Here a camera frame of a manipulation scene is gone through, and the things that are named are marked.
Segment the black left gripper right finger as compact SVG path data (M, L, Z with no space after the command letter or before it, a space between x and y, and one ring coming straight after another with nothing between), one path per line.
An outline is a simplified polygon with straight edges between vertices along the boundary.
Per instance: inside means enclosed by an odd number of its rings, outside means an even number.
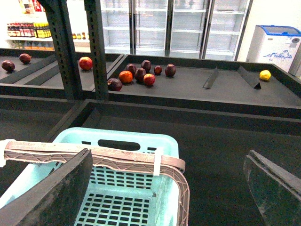
M243 172L267 226L301 224L301 179L254 150L246 155Z

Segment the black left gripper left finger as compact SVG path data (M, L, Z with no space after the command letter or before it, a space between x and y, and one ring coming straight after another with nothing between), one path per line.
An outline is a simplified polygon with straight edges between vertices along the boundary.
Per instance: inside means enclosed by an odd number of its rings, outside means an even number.
M60 168L0 210L2 226L72 226L86 194L93 166L83 149Z

